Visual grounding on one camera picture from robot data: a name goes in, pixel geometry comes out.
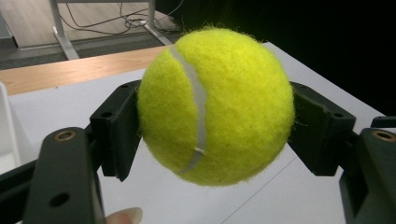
floor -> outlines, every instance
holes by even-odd
[[[48,63],[66,60],[52,32],[54,21],[48,0],[0,0],[0,8],[14,35],[14,41],[0,43],[0,63],[3,62],[0,69],[45,63],[47,60]],[[65,22],[75,28],[80,26],[80,30],[76,30],[64,23],[66,35],[76,51],[85,50],[83,57],[162,45],[146,29],[137,25],[136,20],[147,17],[147,3],[59,4],[59,8]],[[120,15],[134,13],[136,15],[127,18],[131,25],[126,27],[126,20]],[[157,26],[161,25],[162,31],[166,32],[164,35],[171,42],[181,36],[179,26],[172,18],[156,12],[156,19]]]

white table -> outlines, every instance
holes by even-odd
[[[357,117],[356,133],[369,127],[378,111],[333,85],[272,45],[290,81],[309,86]],[[119,85],[139,79],[144,69],[59,88],[9,97],[30,150],[38,155],[44,137],[65,127],[85,128],[93,111]],[[129,177],[120,182],[99,172],[106,214],[139,206],[142,223],[345,223],[338,180],[312,175],[285,146],[280,156],[247,183],[204,188],[178,179],[150,155],[144,142],[137,150]]]

screw hole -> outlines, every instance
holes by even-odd
[[[111,112],[105,112],[101,116],[102,118],[110,118],[113,114]]]
[[[375,132],[373,132],[373,135],[375,137],[381,139],[382,141],[396,142],[396,136],[395,135],[390,135],[388,133],[381,132],[381,131],[375,131]]]
[[[49,201],[49,206],[51,207],[62,206],[63,204],[67,203],[69,199],[70,199],[70,195],[68,193],[60,193]]]
[[[340,113],[334,113],[333,115],[337,118],[342,118],[344,116],[343,114]]]
[[[63,142],[70,140],[76,136],[76,132],[74,131],[64,131],[55,135],[55,140],[58,142]]]

metal stand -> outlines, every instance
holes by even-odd
[[[73,48],[73,44],[69,41],[64,32],[64,26],[61,20],[61,13],[58,8],[59,3],[118,3],[120,0],[50,0],[50,6],[52,9],[53,19],[55,20],[55,26],[53,27],[53,33],[56,36],[59,44],[61,45],[64,54],[68,60],[79,59],[76,50]],[[148,1],[148,21],[144,25],[145,29],[154,35],[164,45],[172,45],[165,36],[163,36],[154,26],[155,20],[155,0],[127,0],[123,2],[147,2]]]

yellow tennis ball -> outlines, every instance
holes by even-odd
[[[137,107],[154,158],[202,186],[261,172],[294,121],[292,87],[275,55],[217,28],[184,35],[161,52],[143,75]]]

